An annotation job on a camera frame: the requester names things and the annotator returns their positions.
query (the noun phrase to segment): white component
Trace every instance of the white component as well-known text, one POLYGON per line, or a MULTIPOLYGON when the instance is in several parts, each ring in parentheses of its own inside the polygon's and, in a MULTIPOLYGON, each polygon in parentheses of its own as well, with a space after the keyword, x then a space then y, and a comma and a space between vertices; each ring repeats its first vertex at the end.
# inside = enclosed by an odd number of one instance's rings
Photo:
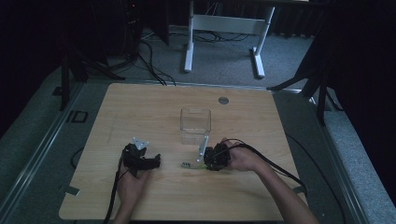
POLYGON ((142 141, 136 137, 134 137, 134 145, 138 150, 142 150, 143 148, 149 145, 149 142, 142 141))
POLYGON ((205 149, 207 146, 207 140, 209 139, 209 136, 205 135, 204 140, 202 143, 198 146, 198 151, 199 151, 199 157, 197 159, 198 162, 201 162, 202 159, 204 158, 205 155, 205 149))
POLYGON ((254 56, 254 62, 256 64, 257 76, 265 77, 264 67, 262 66, 262 56, 260 56, 260 53, 256 55, 256 50, 257 50, 256 48, 253 48, 253 56, 254 56))

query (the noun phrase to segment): gray carpet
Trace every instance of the gray carpet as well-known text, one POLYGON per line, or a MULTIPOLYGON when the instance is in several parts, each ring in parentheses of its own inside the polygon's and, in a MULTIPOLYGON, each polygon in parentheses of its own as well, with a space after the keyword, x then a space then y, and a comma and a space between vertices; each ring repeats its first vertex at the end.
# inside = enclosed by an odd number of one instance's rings
MULTIPOLYGON (((192 72, 186 74, 183 72, 186 36, 171 36, 170 46, 166 46, 155 36, 145 38, 145 41, 152 46, 153 65, 172 76, 178 85, 193 83, 254 88, 274 86, 291 78, 312 42, 312 39, 303 37, 286 39, 282 36, 268 36, 262 52, 266 77, 258 79, 249 52, 257 40, 257 36, 249 36, 237 42, 215 44, 195 42, 192 72)), ((139 52, 149 60, 149 48, 146 45, 141 44, 139 52)), ((119 59, 112 57, 110 61, 116 63, 119 59)), ((149 72, 140 68, 143 66, 138 60, 134 65, 115 72, 127 77, 124 81, 126 83, 147 81, 157 83, 149 72)), ((58 217, 64 198, 64 193, 59 188, 69 184, 74 173, 70 160, 75 152, 84 147, 106 93, 106 87, 114 82, 102 74, 93 71, 90 74, 91 77, 83 85, 77 100, 70 105, 70 110, 88 112, 87 121, 75 123, 63 120, 61 129, 51 142, 46 157, 34 174, 29 188, 21 193, 21 200, 17 203, 8 223, 73 223, 73 220, 61 220, 58 217)), ((172 85, 168 77, 163 78, 168 80, 168 85, 172 85)), ((68 114, 65 113, 68 111, 58 111, 60 98, 51 95, 53 89, 59 85, 60 70, 57 70, 46 79, 30 104, 0 141, 2 201, 26 162, 32 157, 32 153, 40 146, 40 140, 45 137, 51 123, 59 117, 67 118, 68 114)), ((304 81, 290 88, 301 89, 303 85, 304 81)), ((77 88, 78 84, 72 83, 72 87, 77 88)), ((341 211, 344 211, 346 223, 353 223, 329 161, 329 151, 333 148, 323 137, 324 128, 318 125, 314 115, 315 106, 293 91, 277 92, 275 99, 285 132, 304 146, 330 183, 329 186, 301 146, 288 138, 299 175, 308 186, 307 200, 311 209, 320 223, 343 223, 341 211)), ((101 223, 101 221, 85 220, 78 223, 101 223)))

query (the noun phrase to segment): metal frame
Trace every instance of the metal frame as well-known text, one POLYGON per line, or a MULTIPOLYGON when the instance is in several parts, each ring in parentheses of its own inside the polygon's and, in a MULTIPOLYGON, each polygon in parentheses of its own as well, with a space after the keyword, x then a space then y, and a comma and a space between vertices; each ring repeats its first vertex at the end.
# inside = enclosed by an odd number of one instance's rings
POLYGON ((189 43, 187 45, 186 62, 184 71, 189 73, 192 68, 192 54, 194 51, 193 31, 206 30, 217 32, 228 32, 248 35, 259 35, 257 48, 253 48, 253 60, 256 64, 258 77, 265 77, 262 66, 262 46, 267 36, 271 19, 274 15, 275 7, 267 8, 264 20, 253 20, 232 17, 219 17, 194 14, 194 1, 190 1, 190 18, 189 18, 189 43))

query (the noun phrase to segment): metal bracket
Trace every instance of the metal bracket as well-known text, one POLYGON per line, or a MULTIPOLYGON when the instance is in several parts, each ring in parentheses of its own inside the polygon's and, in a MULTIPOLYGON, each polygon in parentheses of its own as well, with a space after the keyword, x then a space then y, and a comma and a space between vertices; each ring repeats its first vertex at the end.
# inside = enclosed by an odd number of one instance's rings
POLYGON ((208 139, 209 139, 209 136, 205 135, 204 140, 198 146, 198 151, 199 151, 199 157, 197 159, 198 162, 201 162, 204 158, 208 139))
POLYGON ((142 141, 136 137, 134 137, 134 145, 136 146, 137 149, 142 150, 143 148, 147 147, 149 145, 149 142, 142 141))

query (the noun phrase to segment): small metal part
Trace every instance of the small metal part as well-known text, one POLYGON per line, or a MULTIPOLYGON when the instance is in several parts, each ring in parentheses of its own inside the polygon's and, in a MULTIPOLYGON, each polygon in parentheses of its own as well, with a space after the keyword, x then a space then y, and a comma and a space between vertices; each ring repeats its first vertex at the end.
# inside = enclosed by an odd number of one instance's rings
POLYGON ((201 164, 191 164, 190 162, 187 161, 183 161, 181 163, 181 167, 183 168, 187 168, 187 169, 206 169, 205 165, 201 165, 201 164))
POLYGON ((149 142, 145 142, 143 140, 134 137, 134 145, 136 146, 137 149, 141 150, 147 147, 149 145, 149 142))
POLYGON ((198 151, 199 151, 199 157, 197 159, 198 162, 201 162, 204 158, 205 155, 205 149, 207 146, 207 141, 209 139, 209 136, 205 135, 204 140, 202 141, 202 143, 198 146, 198 151))
POLYGON ((73 188, 71 186, 60 186, 58 190, 60 192, 68 193, 74 196, 77 196, 79 194, 79 189, 73 188))

